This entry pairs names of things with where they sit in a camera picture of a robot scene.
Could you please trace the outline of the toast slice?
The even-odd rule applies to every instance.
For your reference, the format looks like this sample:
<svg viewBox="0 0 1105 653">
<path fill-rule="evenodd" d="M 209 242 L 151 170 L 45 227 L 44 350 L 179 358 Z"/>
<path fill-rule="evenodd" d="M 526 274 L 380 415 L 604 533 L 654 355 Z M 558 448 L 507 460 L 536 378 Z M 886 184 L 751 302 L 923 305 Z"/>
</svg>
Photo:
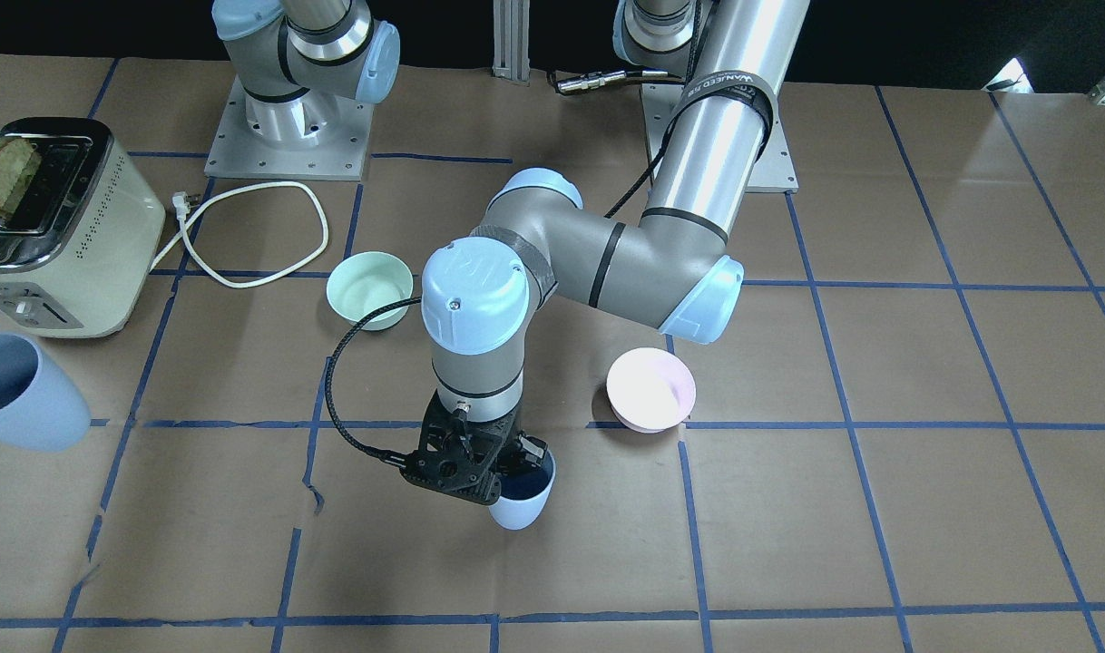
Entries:
<svg viewBox="0 0 1105 653">
<path fill-rule="evenodd" d="M 42 154 L 33 138 L 0 137 L 0 227 L 15 215 L 41 162 Z"/>
</svg>

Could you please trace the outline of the blue cup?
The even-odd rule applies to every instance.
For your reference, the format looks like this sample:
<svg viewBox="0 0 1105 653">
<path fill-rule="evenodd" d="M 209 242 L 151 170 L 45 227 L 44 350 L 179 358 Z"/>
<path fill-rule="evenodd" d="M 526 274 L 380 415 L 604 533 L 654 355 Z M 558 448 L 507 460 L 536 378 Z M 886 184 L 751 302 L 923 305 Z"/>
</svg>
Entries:
<svg viewBox="0 0 1105 653">
<path fill-rule="evenodd" d="M 88 433 L 91 409 L 75 382 L 27 335 L 0 331 L 0 442 L 60 452 Z"/>
<path fill-rule="evenodd" d="M 528 528 L 541 515 L 555 480 L 555 456 L 547 451 L 539 467 L 503 476 L 499 499 L 491 505 L 490 515 L 506 530 Z"/>
</svg>

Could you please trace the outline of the pink bowl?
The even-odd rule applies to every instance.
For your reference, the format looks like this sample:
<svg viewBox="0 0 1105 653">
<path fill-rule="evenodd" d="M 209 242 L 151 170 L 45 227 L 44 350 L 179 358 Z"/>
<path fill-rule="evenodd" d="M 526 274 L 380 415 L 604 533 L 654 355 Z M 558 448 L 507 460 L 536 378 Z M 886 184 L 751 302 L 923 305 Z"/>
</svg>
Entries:
<svg viewBox="0 0 1105 653">
<path fill-rule="evenodd" d="M 673 352 L 640 347 L 618 356 L 608 368 L 606 394 L 620 422 L 636 433 L 657 434 L 690 417 L 697 387 Z"/>
</svg>

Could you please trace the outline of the cream toaster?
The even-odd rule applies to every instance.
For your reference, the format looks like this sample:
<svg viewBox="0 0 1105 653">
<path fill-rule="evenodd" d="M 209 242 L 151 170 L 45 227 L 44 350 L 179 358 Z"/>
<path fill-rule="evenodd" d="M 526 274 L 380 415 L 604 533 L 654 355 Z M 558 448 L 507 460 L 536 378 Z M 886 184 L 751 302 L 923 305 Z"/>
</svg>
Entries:
<svg viewBox="0 0 1105 653">
<path fill-rule="evenodd" d="M 41 337 L 120 331 L 157 257 L 164 206 L 104 123 L 27 117 L 0 137 L 42 154 L 15 214 L 0 227 L 0 310 Z"/>
</svg>

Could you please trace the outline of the aluminium frame post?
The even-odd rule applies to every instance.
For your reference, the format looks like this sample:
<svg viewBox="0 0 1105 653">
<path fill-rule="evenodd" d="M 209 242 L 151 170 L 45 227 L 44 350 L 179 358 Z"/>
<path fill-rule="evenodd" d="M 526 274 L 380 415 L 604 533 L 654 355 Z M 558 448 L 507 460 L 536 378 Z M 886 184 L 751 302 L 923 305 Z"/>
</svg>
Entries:
<svg viewBox="0 0 1105 653">
<path fill-rule="evenodd" d="M 491 74 L 515 85 L 527 86 L 529 66 L 529 15 L 532 1 L 497 0 L 492 3 Z"/>
</svg>

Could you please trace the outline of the green bowl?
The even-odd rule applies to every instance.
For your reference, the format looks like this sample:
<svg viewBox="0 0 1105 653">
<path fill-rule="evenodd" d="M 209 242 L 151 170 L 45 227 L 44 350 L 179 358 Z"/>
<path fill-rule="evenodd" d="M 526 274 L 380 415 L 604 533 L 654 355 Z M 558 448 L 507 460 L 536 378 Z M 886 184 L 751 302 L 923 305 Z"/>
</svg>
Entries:
<svg viewBox="0 0 1105 653">
<path fill-rule="evenodd" d="M 344 259 L 326 281 L 326 301 L 346 322 L 356 324 L 366 315 L 412 297 L 415 277 L 403 260 L 379 251 Z"/>
</svg>

